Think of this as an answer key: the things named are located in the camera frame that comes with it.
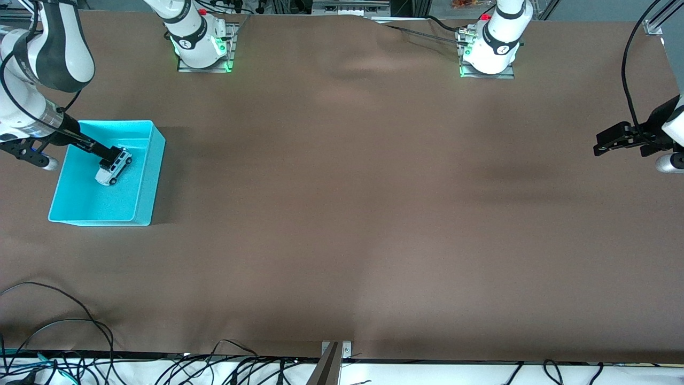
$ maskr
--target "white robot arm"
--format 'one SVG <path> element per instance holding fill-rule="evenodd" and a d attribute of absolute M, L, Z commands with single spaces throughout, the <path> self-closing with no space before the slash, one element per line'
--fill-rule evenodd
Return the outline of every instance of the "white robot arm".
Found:
<path fill-rule="evenodd" d="M 674 153 L 658 158 L 655 168 L 661 173 L 684 174 L 684 97 L 679 97 L 674 112 L 663 124 L 663 132 L 673 139 Z"/>
<path fill-rule="evenodd" d="M 463 60 L 482 73 L 505 70 L 515 60 L 533 10 L 529 0 L 499 0 L 491 19 L 477 22 L 477 38 Z"/>
<path fill-rule="evenodd" d="M 145 0 L 169 29 L 176 53 L 194 68 L 211 66 L 226 55 L 226 24 L 192 0 Z M 57 161 L 43 150 L 48 144 L 74 145 L 100 157 L 96 179 L 113 184 L 131 155 L 102 145 L 81 133 L 78 122 L 46 99 L 36 84 L 63 92 L 79 92 L 95 74 L 83 37 L 76 0 L 37 0 L 27 9 L 40 15 L 42 32 L 0 26 L 0 149 L 44 169 Z"/>
<path fill-rule="evenodd" d="M 192 0 L 144 1 L 161 17 L 176 53 L 188 66 L 205 68 L 226 55 L 225 46 L 217 43 L 226 36 L 226 21 L 200 14 Z"/>

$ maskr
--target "brown table surface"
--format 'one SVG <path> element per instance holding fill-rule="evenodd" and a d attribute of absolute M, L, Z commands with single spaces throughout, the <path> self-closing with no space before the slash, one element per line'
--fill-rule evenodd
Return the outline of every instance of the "brown table surface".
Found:
<path fill-rule="evenodd" d="M 684 360 L 684 179 L 592 154 L 629 119 L 631 24 L 532 23 L 503 81 L 353 16 L 253 17 L 225 75 L 177 73 L 154 14 L 82 19 L 97 72 L 70 113 L 160 128 L 153 225 L 50 223 L 58 173 L 5 154 L 2 286 L 59 285 L 129 351 Z M 678 93 L 658 37 L 637 35 L 628 70 L 643 119 Z M 0 309 L 11 345 L 81 314 L 32 288 Z M 106 349 L 92 329 L 29 347 Z"/>

